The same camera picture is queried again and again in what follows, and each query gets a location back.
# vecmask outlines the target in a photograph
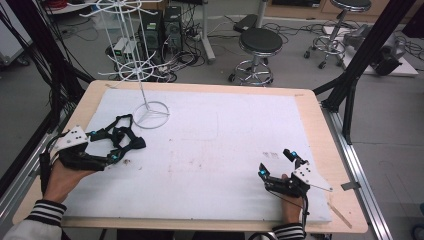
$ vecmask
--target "desk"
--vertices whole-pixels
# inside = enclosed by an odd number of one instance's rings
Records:
[[[68,122],[66,128],[80,124],[83,128],[91,120],[99,105],[107,84],[116,82],[95,81],[90,84],[80,104]],[[322,233],[362,233],[367,224],[362,210],[352,190],[343,191],[341,184],[349,181],[334,140],[323,117],[317,99],[312,91],[303,89],[256,88],[240,86],[194,85],[194,84],[157,84],[145,83],[146,90],[175,92],[210,92],[237,93],[249,95],[281,95],[293,96],[305,129],[312,155],[318,171],[333,186],[332,193],[325,193],[333,221],[324,224],[307,224],[308,232]],[[138,89],[138,83],[122,83],[120,89]],[[34,202],[41,198],[40,182],[36,179],[13,221],[18,222],[31,211]],[[99,227],[99,228],[149,228],[149,229],[181,229],[181,230],[237,230],[237,231],[269,231],[276,222],[268,221],[220,221],[220,220],[147,220],[116,218],[81,218],[65,217],[64,227]]]

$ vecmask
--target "black pole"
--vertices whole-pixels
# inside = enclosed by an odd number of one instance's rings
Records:
[[[346,70],[333,81],[314,89],[315,94],[320,94],[333,88],[330,96],[322,102],[322,106],[332,112],[337,112],[340,104],[347,98],[342,133],[348,144],[352,144],[350,130],[356,85],[373,57],[380,51],[414,2],[415,0],[390,0]]]

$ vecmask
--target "black box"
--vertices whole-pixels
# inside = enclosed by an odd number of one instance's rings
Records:
[[[147,59],[146,47],[144,45],[144,40],[146,40],[149,56],[156,52],[152,60],[155,64],[161,64],[163,63],[163,59],[165,58],[165,56],[162,56],[162,52],[164,55],[166,53],[166,46],[164,46],[165,27],[163,22],[163,12],[162,10],[148,11],[156,14],[151,15],[145,12],[141,12],[141,20],[143,22],[144,29],[143,35],[143,31],[141,29],[140,24],[138,28],[138,36],[140,38],[141,49],[143,50],[144,59]]]
[[[165,35],[168,47],[172,51],[179,52],[183,50],[181,7],[169,6],[165,8]]]
[[[273,5],[319,7],[320,0],[272,0]]]

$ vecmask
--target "wrist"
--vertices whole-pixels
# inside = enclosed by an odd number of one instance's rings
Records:
[[[50,202],[55,202],[55,203],[62,203],[63,201],[65,201],[67,195],[63,195],[60,194],[58,192],[54,192],[54,191],[46,191],[46,193],[43,196],[43,200],[47,200]]]

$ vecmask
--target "black and white striped cuff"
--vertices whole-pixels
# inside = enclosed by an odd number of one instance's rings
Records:
[[[285,225],[280,225],[272,229],[274,231],[277,239],[304,239],[305,233],[303,232],[302,224],[300,223],[290,223]]]
[[[26,219],[60,226],[65,211],[65,205],[48,200],[38,200]]]

